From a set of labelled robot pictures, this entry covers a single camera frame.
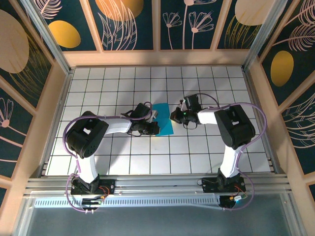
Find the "yellow oval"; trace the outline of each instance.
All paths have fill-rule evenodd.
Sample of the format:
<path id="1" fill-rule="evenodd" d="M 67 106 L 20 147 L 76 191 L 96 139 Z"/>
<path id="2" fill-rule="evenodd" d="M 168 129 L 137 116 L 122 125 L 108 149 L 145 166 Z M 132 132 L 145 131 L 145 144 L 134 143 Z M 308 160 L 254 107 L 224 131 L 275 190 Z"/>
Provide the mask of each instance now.
<path id="1" fill-rule="evenodd" d="M 271 63 L 271 81 L 281 87 L 290 79 L 293 72 L 294 59 L 287 51 L 278 52 Z"/>
<path id="2" fill-rule="evenodd" d="M 258 26 L 265 22 L 274 0 L 237 0 L 235 17 L 246 26 Z"/>
<path id="3" fill-rule="evenodd" d="M 122 4 L 133 13 L 134 18 L 140 15 L 143 9 L 143 0 L 95 0 L 100 11 L 108 18 L 115 21 L 128 19 L 123 11 Z"/>
<path id="4" fill-rule="evenodd" d="M 9 73 L 21 72 L 29 60 L 29 41 L 21 24 L 0 10 L 0 68 Z"/>
<path id="5" fill-rule="evenodd" d="M 66 21 L 53 21 L 48 25 L 56 42 L 65 48 L 75 48 L 80 45 L 81 37 L 77 29 Z"/>

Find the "white tile floor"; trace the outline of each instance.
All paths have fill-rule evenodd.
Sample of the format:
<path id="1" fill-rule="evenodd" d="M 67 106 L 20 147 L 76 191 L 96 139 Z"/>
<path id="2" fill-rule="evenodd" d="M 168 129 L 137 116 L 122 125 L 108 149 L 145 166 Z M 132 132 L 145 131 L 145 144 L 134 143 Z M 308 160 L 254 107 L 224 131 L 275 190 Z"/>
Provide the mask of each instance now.
<path id="1" fill-rule="evenodd" d="M 63 149 L 62 134 L 72 119 L 89 110 L 98 115 L 118 115 L 140 102 L 169 104 L 172 112 L 184 95 L 207 93 L 221 105 L 250 102 L 241 68 L 238 66 L 172 66 L 77 68 L 65 102 L 46 175 L 68 175 L 75 170 L 74 158 Z M 203 107 L 214 105 L 201 97 Z M 256 134 L 252 108 L 244 107 Z M 186 130 L 173 124 L 174 134 L 164 137 L 108 135 L 96 152 L 101 175 L 216 173 L 223 160 L 224 143 L 216 125 L 199 125 Z M 240 169 L 269 172 L 269 157 L 261 140 L 247 148 Z"/>

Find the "blue towel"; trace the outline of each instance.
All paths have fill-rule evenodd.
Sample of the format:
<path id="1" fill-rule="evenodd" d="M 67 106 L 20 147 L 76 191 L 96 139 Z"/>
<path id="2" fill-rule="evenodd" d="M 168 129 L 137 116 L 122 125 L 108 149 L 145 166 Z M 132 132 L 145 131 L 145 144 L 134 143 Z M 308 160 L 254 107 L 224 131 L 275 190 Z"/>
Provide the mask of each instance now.
<path id="1" fill-rule="evenodd" d="M 153 110 L 158 112 L 157 118 L 154 121 L 157 121 L 157 124 L 160 127 L 160 132 L 156 136 L 174 134 L 172 122 L 169 119 L 170 112 L 168 103 L 153 104 Z"/>

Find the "purple cable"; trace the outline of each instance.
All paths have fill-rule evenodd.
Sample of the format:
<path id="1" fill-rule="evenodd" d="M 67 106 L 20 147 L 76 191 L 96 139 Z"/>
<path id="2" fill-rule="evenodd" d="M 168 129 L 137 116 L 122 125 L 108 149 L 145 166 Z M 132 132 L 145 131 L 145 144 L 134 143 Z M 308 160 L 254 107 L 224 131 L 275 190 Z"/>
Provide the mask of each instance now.
<path id="1" fill-rule="evenodd" d="M 241 207 L 232 208 L 232 209 L 223 208 L 223 210 L 227 209 L 227 210 L 230 210 L 230 211 L 232 211 L 232 210 L 241 210 L 241 209 L 246 208 L 246 207 L 252 202 L 252 200 L 253 200 L 253 198 L 254 198 L 254 195 L 255 195 L 254 183 L 252 182 L 251 178 L 250 178 L 247 174 L 245 174 L 245 173 L 243 173 L 243 172 L 240 171 L 240 169 L 239 169 L 239 167 L 238 167 L 238 162 L 239 162 L 239 160 L 240 160 L 241 154 L 243 153 L 243 150 L 244 150 L 245 148 L 247 148 L 249 145 L 251 145 L 252 143 L 256 142 L 259 138 L 261 138 L 261 136 L 266 132 L 266 129 L 267 129 L 267 117 L 266 117 L 265 113 L 264 113 L 258 106 L 254 105 L 254 104 L 252 104 L 252 103 L 237 102 L 237 103 L 234 103 L 234 104 L 226 105 L 226 106 L 224 106 L 224 107 L 220 107 L 220 109 L 229 108 L 230 106 L 235 106 L 235 105 L 246 105 L 246 106 L 251 106 L 251 107 L 256 108 L 256 109 L 261 113 L 261 115 L 262 115 L 262 117 L 263 117 L 263 119 L 264 119 L 264 127 L 263 127 L 263 129 L 262 129 L 262 132 L 258 135 L 258 137 L 256 137 L 256 138 L 253 139 L 252 141 L 250 141 L 248 144 L 244 145 L 244 146 L 240 149 L 239 153 L 237 154 L 235 168 L 238 170 L 239 173 L 241 173 L 242 175 L 244 175 L 244 176 L 249 180 L 249 182 L 251 183 L 251 186 L 252 186 L 252 196 L 251 196 L 250 200 L 249 200 L 245 205 L 243 205 L 243 206 L 241 206 Z M 209 109 L 209 110 L 217 110 L 218 108 L 209 107 L 208 109 Z"/>
<path id="2" fill-rule="evenodd" d="M 152 103 L 151 102 L 145 102 L 144 105 L 146 104 L 149 104 L 150 105 L 150 114 L 152 115 Z M 69 195 L 68 195 L 68 185 L 69 185 L 69 181 L 71 179 L 71 177 L 79 177 L 80 173 L 81 173 L 81 168 L 80 168 L 80 164 L 79 164 L 79 160 L 78 160 L 78 157 L 73 154 L 69 149 L 68 147 L 66 146 L 66 140 L 65 140 L 65 135 L 68 131 L 68 129 L 70 128 L 70 126 L 77 122 L 78 120 L 81 120 L 81 119 L 128 119 L 128 120 L 142 120 L 142 119 L 145 119 L 148 115 L 144 116 L 144 117 L 140 117 L 140 118 L 131 118 L 131 117 L 123 117 L 123 116 L 111 116 L 111 117 L 106 117 L 106 116 L 83 116 L 83 117 L 77 117 L 75 119 L 73 119 L 72 121 L 69 122 L 69 124 L 65 127 L 64 131 L 63 131 L 63 148 L 65 149 L 65 151 L 70 154 L 71 156 L 73 156 L 75 158 L 75 161 L 76 161 L 76 165 L 78 167 L 78 174 L 70 174 L 69 175 L 69 178 L 67 180 L 67 185 L 65 187 L 65 195 L 67 197 L 67 200 L 68 200 L 68 203 L 70 204 L 70 206 L 77 210 L 77 211 L 80 211 L 80 212 L 91 212 L 91 211 L 85 211 L 85 210 L 81 210 L 81 209 L 78 209 L 76 208 L 71 202 L 70 202 L 70 199 L 69 199 Z"/>

